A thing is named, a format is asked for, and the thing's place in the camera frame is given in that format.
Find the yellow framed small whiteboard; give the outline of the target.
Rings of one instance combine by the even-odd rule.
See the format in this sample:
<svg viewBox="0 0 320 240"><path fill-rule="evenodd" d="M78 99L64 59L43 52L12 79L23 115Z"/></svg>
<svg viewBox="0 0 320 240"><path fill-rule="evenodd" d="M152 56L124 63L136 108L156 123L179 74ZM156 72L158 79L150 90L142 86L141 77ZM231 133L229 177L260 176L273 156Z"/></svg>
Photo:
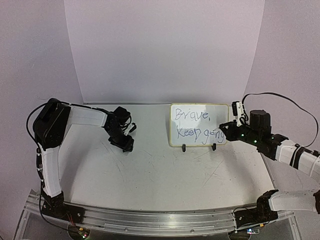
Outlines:
<svg viewBox="0 0 320 240"><path fill-rule="evenodd" d="M227 143L219 125L229 121L227 104L173 103L170 105L169 143L172 147Z"/></svg>

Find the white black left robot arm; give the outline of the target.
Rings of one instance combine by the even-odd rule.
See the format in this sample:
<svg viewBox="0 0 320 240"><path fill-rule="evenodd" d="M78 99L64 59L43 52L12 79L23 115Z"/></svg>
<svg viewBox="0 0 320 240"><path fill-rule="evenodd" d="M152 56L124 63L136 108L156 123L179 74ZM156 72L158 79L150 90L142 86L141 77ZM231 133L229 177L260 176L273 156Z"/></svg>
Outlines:
<svg viewBox="0 0 320 240"><path fill-rule="evenodd" d="M43 210L58 219L81 217L83 209L65 204L59 177L59 151L72 125L102 128L108 141L124 153L132 152L134 139L130 135L137 128L129 111L119 106L113 111L84 106L51 98L39 106L41 110L32 129L36 149L36 168L40 178Z"/></svg>

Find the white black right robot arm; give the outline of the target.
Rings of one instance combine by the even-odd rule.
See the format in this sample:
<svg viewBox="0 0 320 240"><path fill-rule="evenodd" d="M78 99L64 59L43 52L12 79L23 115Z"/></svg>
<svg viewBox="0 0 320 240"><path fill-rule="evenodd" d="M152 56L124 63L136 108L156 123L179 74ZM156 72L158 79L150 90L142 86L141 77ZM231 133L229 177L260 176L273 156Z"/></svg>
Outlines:
<svg viewBox="0 0 320 240"><path fill-rule="evenodd" d="M271 116L264 110L252 110L247 115L242 103L232 104L235 119L222 123L219 129L229 142L240 141L256 147L264 157L289 166L315 182L320 181L320 153L293 142L281 134L273 134ZM236 210L236 227L270 223L278 219L279 211L320 212L319 190L269 190L258 197L254 208Z"/></svg>

